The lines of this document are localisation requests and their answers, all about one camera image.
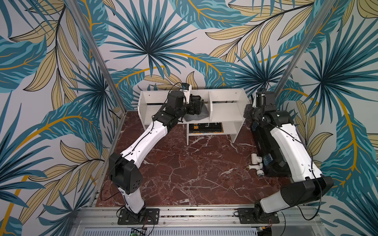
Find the grey green cleaning cloth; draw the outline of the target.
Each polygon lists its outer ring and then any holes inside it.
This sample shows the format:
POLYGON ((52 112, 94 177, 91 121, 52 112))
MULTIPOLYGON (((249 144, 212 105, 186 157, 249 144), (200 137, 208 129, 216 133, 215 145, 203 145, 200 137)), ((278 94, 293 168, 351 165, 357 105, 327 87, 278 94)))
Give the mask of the grey green cleaning cloth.
POLYGON ((184 115, 184 119, 185 119, 186 122, 200 121, 200 120, 203 120, 203 119, 208 118, 208 117, 209 117, 209 112, 208 112, 208 109, 205 105, 202 107, 201 113, 199 115, 197 115, 197 114, 194 114, 194 115, 185 114, 184 115))

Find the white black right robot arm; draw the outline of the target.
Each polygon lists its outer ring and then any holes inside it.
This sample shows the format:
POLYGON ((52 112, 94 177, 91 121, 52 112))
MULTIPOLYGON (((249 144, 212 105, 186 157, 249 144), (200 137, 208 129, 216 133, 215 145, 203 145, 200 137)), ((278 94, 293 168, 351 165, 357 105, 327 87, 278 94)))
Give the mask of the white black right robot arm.
POLYGON ((246 105, 244 118, 252 121, 251 131, 268 177, 289 177, 291 183, 257 203, 259 214, 321 200, 334 186, 313 162, 308 148, 301 142, 294 121, 287 111, 275 105, 246 105))

